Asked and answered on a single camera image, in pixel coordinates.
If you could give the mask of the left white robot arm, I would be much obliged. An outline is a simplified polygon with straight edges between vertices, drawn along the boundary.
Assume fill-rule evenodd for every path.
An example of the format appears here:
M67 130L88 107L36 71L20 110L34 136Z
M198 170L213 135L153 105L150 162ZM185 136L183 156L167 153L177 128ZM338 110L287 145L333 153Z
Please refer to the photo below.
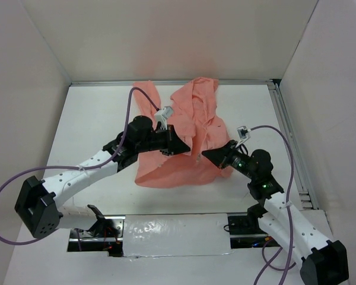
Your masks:
M115 140L102 150L58 175L37 179L27 178L15 203L32 237L43 239L54 232L66 214L61 207L74 195L97 181L115 175L135 163L139 154L160 151L165 156L190 152L190 147L177 135L173 125L153 127L152 120L137 116L128 123Z

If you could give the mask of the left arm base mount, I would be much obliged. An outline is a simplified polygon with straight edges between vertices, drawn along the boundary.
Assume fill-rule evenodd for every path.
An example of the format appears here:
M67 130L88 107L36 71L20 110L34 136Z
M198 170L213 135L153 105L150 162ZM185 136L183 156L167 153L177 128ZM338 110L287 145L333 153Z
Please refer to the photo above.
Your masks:
M68 252L106 252L110 257L123 256L125 216L104 215L96 206L84 208L87 229L71 229Z

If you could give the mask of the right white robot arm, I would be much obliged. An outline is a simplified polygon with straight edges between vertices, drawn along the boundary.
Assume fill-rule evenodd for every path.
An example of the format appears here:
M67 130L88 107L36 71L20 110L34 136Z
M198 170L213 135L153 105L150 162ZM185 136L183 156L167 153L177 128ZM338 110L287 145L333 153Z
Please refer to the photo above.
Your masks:
M250 179L247 187L258 202L247 226L254 233L270 235L295 262L304 284L341 284L348 280L346 247L332 241L312 225L272 176L270 154L261 149L251 155L239 152L230 141L221 148L202 152L216 167L232 167Z

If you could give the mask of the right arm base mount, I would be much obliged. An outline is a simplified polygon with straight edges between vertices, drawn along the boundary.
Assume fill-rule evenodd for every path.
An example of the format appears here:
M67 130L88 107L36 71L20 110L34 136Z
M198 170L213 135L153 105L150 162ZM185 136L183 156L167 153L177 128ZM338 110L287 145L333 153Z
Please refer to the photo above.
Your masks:
M258 218L262 218L267 211L259 204L253 205L245 213L227 214L228 223L223 229L230 235L231 249L279 247L271 237L260 229Z

